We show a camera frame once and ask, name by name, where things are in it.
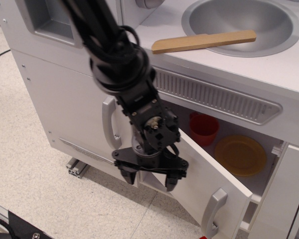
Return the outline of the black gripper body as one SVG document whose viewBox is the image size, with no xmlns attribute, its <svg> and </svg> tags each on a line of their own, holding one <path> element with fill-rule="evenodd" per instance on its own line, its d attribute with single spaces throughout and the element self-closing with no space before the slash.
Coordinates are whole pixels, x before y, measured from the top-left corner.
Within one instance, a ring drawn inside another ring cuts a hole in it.
<svg viewBox="0 0 299 239">
<path fill-rule="evenodd" d="M 124 168 L 132 168 L 137 171 L 147 171 L 159 174 L 177 174 L 181 178 L 186 177 L 188 162 L 173 154 L 167 148 L 151 155 L 136 153 L 133 148 L 115 150 L 112 153 L 115 166 L 121 171 Z"/>
</svg>

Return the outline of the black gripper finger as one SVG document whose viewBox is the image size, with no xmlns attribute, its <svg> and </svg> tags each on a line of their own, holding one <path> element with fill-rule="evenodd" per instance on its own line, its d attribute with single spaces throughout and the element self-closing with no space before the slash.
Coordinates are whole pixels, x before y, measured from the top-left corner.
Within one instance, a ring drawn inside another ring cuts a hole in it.
<svg viewBox="0 0 299 239">
<path fill-rule="evenodd" d="M 166 190 L 168 192 L 171 192 L 174 190 L 174 188 L 176 187 L 177 185 L 177 182 L 178 180 L 180 180 L 181 177 L 177 174 L 169 174 L 166 176 L 166 179 L 165 179 L 165 187 L 166 187 Z"/>
<path fill-rule="evenodd" d="M 124 177 L 127 183 L 133 185 L 136 178 L 136 173 L 138 171 L 136 169 L 132 168 L 124 168 L 121 169 L 121 175 Z"/>
</svg>

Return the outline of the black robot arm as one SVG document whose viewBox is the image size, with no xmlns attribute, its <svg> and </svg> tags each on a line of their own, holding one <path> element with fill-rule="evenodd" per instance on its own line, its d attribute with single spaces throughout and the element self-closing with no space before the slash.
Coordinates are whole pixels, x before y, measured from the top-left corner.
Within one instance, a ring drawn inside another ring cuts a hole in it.
<svg viewBox="0 0 299 239">
<path fill-rule="evenodd" d="M 89 56 L 99 88 L 116 98 L 133 129 L 132 146 L 113 151 L 115 166 L 133 184 L 138 171 L 164 174 L 172 191 L 186 177 L 188 162 L 179 157 L 178 117 L 153 85 L 156 72 L 129 26 L 119 26 L 104 0 L 63 0 Z"/>
</svg>

